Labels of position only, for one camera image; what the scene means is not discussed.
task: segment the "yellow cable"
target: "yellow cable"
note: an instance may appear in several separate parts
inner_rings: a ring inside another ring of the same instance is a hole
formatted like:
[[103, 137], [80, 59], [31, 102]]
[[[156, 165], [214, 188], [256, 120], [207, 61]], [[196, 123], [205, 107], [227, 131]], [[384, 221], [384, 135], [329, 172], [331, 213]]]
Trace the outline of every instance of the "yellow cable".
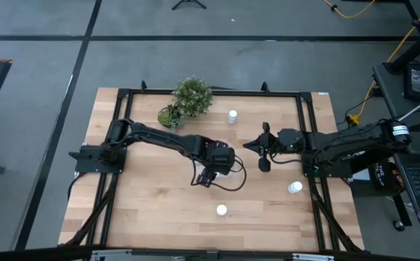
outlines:
[[[413, 33], [414, 29], [416, 29], [416, 27], [412, 27], [408, 33], [406, 34], [406, 36], [403, 38], [403, 40], [400, 42], [400, 44], [398, 44], [397, 48], [393, 51], [393, 53], [390, 55], [389, 59], [387, 59], [387, 62], [390, 62], [390, 60], [397, 54], [397, 52], [400, 50], [401, 46], [405, 43], [406, 39], [408, 39], [408, 37]], [[366, 97], [364, 99], [367, 99], [369, 97], [369, 94], [371, 93], [372, 88], [376, 85], [376, 82], [373, 81], [371, 86], [369, 87], [368, 92], [366, 93]], [[363, 114], [364, 112], [364, 107], [366, 105], [366, 102], [363, 103], [363, 105], [361, 105], [361, 111], [358, 115], [356, 115], [356, 117], [359, 119], [359, 117]]]
[[[328, 4], [330, 7], [333, 7], [334, 5], [333, 4], [331, 4], [331, 2], [329, 2], [329, 1], [327, 1], [327, 0], [323, 0], [326, 4]], [[375, 2], [376, 0], [373, 0], [371, 3], [369, 3], [366, 7], [364, 7], [364, 9], [363, 10], [361, 10], [361, 11], [359, 11], [358, 13], [356, 13], [356, 14], [354, 14], [354, 15], [350, 15], [350, 16], [348, 16], [348, 15], [345, 15], [345, 14], [343, 14], [343, 13], [341, 13], [339, 10], [338, 10], [338, 8], [335, 8], [334, 9], [334, 11], [335, 12], [337, 12], [337, 14], [339, 14], [341, 17], [344, 17], [344, 18], [347, 18], [347, 19], [351, 19], [351, 18], [355, 18], [355, 17], [357, 17], [358, 15], [361, 15], [361, 14], [363, 14], [372, 4], [374, 4], [374, 2]]]

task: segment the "wooden table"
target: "wooden table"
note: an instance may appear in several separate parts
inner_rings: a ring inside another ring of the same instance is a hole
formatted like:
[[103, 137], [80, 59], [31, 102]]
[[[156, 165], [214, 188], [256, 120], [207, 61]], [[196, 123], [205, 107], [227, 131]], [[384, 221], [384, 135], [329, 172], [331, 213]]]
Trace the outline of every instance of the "wooden table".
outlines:
[[[94, 145], [104, 140], [117, 92], [117, 88], [98, 90], [86, 143]], [[329, 95], [313, 93], [312, 96], [319, 131], [335, 132]], [[131, 119], [166, 130], [157, 122], [157, 113], [169, 101], [169, 95], [135, 94]], [[231, 109], [239, 113], [234, 125], [227, 123]], [[308, 117], [306, 104], [303, 109]], [[118, 181], [107, 245], [151, 249], [318, 251], [308, 181], [302, 174], [301, 164], [272, 164], [271, 172], [262, 173], [258, 170], [256, 153], [242, 147], [243, 143], [260, 135], [263, 121], [270, 123], [272, 133], [282, 128], [299, 129], [295, 99], [214, 96], [207, 115], [187, 118], [184, 128], [178, 130], [181, 135], [208, 136], [235, 148], [248, 174], [245, 186], [237, 192], [214, 186], [190, 186], [192, 164], [177, 152], [144, 143], [129, 146], [125, 170]], [[292, 158], [299, 156], [279, 156], [279, 160]], [[197, 166], [197, 171], [201, 170], [202, 167]], [[73, 186], [60, 243], [71, 239], [90, 215], [98, 180], [99, 174], [89, 173]], [[242, 173], [231, 173], [216, 181], [235, 188], [241, 180]], [[304, 184], [298, 194], [287, 191], [287, 186], [294, 181]], [[338, 178], [329, 178], [328, 182], [335, 218], [355, 244], [363, 248], [350, 188]], [[228, 207], [226, 216], [216, 215], [219, 204]], [[99, 242], [102, 223], [100, 217], [94, 243]], [[324, 217], [323, 227], [326, 245], [331, 248]]]

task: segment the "plant pot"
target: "plant pot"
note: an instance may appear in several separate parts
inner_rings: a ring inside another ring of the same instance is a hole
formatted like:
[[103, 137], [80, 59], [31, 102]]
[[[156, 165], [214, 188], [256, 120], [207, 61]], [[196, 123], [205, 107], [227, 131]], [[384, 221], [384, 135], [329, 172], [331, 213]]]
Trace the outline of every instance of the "plant pot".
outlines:
[[171, 128], [171, 124], [169, 121], [169, 109], [167, 107], [162, 108], [159, 112], [158, 112], [158, 122], [161, 124], [161, 126], [166, 127], [166, 128]]

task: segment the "potted plant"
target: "potted plant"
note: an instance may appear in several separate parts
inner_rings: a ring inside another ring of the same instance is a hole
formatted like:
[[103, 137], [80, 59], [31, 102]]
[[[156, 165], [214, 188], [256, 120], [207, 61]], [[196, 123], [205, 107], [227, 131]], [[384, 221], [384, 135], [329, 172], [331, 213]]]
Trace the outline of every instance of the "potted plant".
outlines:
[[172, 131], [176, 131], [177, 128], [183, 126], [183, 118], [184, 116], [174, 105], [168, 105], [158, 112], [158, 122]]
[[213, 100], [209, 85], [199, 78], [187, 78], [172, 93], [174, 106], [182, 115], [206, 114]]

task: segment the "gray floor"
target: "gray floor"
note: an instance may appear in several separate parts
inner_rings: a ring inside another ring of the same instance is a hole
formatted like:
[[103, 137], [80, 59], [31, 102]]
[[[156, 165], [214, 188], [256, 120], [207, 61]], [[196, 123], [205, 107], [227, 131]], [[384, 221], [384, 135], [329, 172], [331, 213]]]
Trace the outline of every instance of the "gray floor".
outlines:
[[[104, 0], [94, 35], [401, 36], [411, 19], [401, 4], [376, 4], [357, 20], [343, 20], [322, 1], [202, 0], [203, 11], [175, 1]], [[420, 1], [413, 1], [420, 14]], [[365, 3], [340, 2], [347, 14]], [[0, 1], [0, 34], [83, 35], [93, 0]], [[0, 251], [12, 247], [21, 213], [49, 140], [81, 43], [0, 41], [0, 58], [14, 60], [0, 93]], [[91, 42], [33, 226], [29, 248], [52, 247], [58, 239], [75, 162], [67, 155], [81, 145], [98, 87], [172, 88], [189, 75], [214, 86], [327, 91], [336, 121], [360, 102], [375, 64], [397, 43], [302, 43], [254, 41]], [[369, 101], [364, 123], [387, 117], [381, 99]], [[420, 230], [393, 230], [397, 217], [385, 198], [356, 198], [367, 250], [420, 258]]]

